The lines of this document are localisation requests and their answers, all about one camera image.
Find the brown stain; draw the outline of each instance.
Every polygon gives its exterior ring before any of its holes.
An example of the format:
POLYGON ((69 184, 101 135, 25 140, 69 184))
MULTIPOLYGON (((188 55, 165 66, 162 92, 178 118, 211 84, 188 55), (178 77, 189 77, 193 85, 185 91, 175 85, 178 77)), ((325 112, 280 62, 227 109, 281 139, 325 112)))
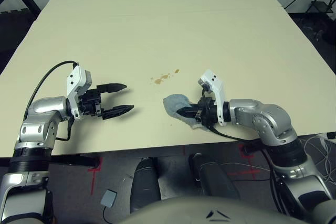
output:
POLYGON ((161 84, 161 82, 163 82, 164 79, 168 79, 170 78, 170 73, 168 74, 163 74, 159 79, 155 80, 156 84, 161 84))
POLYGON ((162 82, 161 79, 156 79, 156 80, 155 80, 155 83, 156 83, 156 84, 161 84, 161 82, 162 82))

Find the beige tabletop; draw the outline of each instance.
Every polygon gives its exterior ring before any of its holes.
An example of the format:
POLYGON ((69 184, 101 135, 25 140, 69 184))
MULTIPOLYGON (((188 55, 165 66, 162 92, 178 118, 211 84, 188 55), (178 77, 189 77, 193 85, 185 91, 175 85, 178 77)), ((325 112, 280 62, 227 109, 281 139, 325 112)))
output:
MULTIPOLYGON (((12 155, 36 84, 64 60, 89 70, 93 88, 128 86, 102 95, 104 108, 135 108, 119 118, 76 122, 71 140, 56 142, 54 154, 230 141, 192 130, 163 107, 175 93, 197 102, 207 68, 224 81, 228 100, 278 104, 299 135, 335 130, 336 77, 276 0, 50 0, 0 76, 0 156, 12 155)), ((66 95, 70 71, 53 72, 37 98, 66 95)), ((61 123, 58 135, 65 137, 65 129, 61 123)), ((242 126, 218 129, 257 136, 242 126)))

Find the gray box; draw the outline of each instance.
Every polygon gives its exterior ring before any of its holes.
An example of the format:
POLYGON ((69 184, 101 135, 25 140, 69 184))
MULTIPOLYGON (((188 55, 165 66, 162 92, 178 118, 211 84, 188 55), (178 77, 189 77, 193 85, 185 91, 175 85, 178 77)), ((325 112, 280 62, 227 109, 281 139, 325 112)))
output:
POLYGON ((116 197, 117 197, 117 193, 115 191, 106 190, 106 192, 104 193, 104 196, 101 199, 100 203, 103 206, 111 208, 113 206, 115 200, 116 200, 116 197))

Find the gray cloth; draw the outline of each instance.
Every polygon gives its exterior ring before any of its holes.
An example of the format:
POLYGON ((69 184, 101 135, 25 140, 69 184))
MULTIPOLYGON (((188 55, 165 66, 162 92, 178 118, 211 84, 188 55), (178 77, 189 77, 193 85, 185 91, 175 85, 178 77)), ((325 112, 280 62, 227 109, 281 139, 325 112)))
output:
POLYGON ((203 127, 201 123, 197 123, 194 118, 185 118, 177 113, 177 111, 183 107, 191 107, 189 99, 185 95, 172 94, 163 99, 163 105, 168 115, 185 122, 193 129, 202 127, 206 130, 206 128, 203 127))

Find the black cable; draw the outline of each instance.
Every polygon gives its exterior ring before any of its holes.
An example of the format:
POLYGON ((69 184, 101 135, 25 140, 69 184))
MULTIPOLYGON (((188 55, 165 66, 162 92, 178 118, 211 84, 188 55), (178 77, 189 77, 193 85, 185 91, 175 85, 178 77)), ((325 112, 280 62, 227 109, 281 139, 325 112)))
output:
POLYGON ((273 178, 274 178, 273 167, 272 167, 271 162, 269 161, 266 153, 263 150, 260 150, 260 151, 261 151, 262 155, 264 156, 264 158, 265 158, 265 160, 266 160, 266 162, 268 164, 269 170, 270 170, 270 172, 269 172, 269 186, 270 186, 270 189, 271 189, 271 193, 272 193, 272 198, 273 198, 274 204, 277 207, 277 210, 280 213, 282 213, 282 211, 281 211, 281 209, 279 207, 279 204, 277 202, 277 198, 275 196, 274 188, 273 188, 273 178))
POLYGON ((259 138, 256 138, 256 139, 253 139, 253 140, 246 140, 246 139, 242 139, 242 138, 238 138, 238 137, 234 137, 234 136, 229 136, 229 135, 226 135, 226 134, 223 134, 223 133, 219 132, 213 126, 211 126, 210 123, 209 123, 210 122, 210 108, 209 108, 209 104, 207 104, 206 99, 205 99, 205 91, 206 91, 205 89, 202 90, 202 99, 203 99, 203 102, 204 102, 205 113, 206 113, 206 123, 205 123, 205 126, 210 131, 212 131, 213 133, 215 133, 215 134, 217 134, 219 136, 231 138, 231 139, 234 139, 234 140, 237 140, 237 141, 241 141, 243 143, 251 143, 251 141, 259 140, 259 138))
POLYGON ((36 96, 36 93, 37 91, 39 90, 39 88, 42 86, 43 82, 46 80, 46 78, 56 69, 58 68, 59 66, 62 66, 64 64, 69 64, 71 63, 72 64, 72 67, 75 68, 75 66, 78 65, 77 62, 73 61, 73 60, 67 60, 67 61, 63 61, 55 66, 53 66, 44 76, 43 78, 40 80, 40 82, 38 83, 38 85, 36 86, 35 90, 33 91, 30 99, 29 99, 29 102, 27 104, 27 107, 26 107, 26 110, 25 110, 25 113, 24 113, 24 116, 23 116, 23 121, 26 120, 27 118, 27 115, 28 115, 28 109, 29 109, 29 106, 32 104, 33 102, 33 99, 35 98, 36 96))
POLYGON ((260 181, 269 181, 269 178, 266 178, 266 179, 235 179, 231 181, 232 182, 240 182, 240 181, 260 182, 260 181))
POLYGON ((71 138, 71 128, 72 125, 74 124, 73 122, 75 121, 75 117, 73 115, 71 115, 71 117, 68 120, 68 136, 67 138, 61 138, 61 137, 57 137, 56 140, 61 140, 61 141, 69 141, 71 138))
POLYGON ((283 203, 282 203, 282 200, 281 200, 281 194, 280 194, 280 191, 277 189, 277 186, 275 185, 275 188, 276 188, 276 192, 277 192, 277 197, 278 197, 278 201, 279 201, 279 205, 280 205, 280 208, 281 208, 281 211, 284 215, 287 215, 286 214, 286 210, 285 210, 285 207, 283 206, 283 203))
POLYGON ((104 207, 104 210, 103 210, 103 219, 104 219, 104 221, 105 221, 106 223, 108 223, 108 224, 113 224, 113 223, 109 222, 109 221, 105 218, 105 210, 106 210, 106 207, 104 207))

